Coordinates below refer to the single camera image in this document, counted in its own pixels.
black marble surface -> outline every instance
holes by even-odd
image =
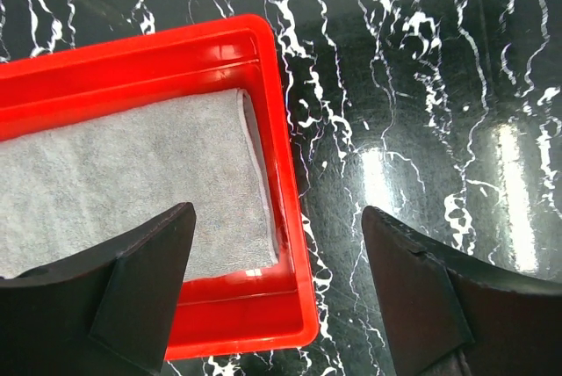
[[[394,374],[367,204],[562,282],[560,0],[0,0],[0,59],[245,12],[277,36],[321,332],[163,375]]]

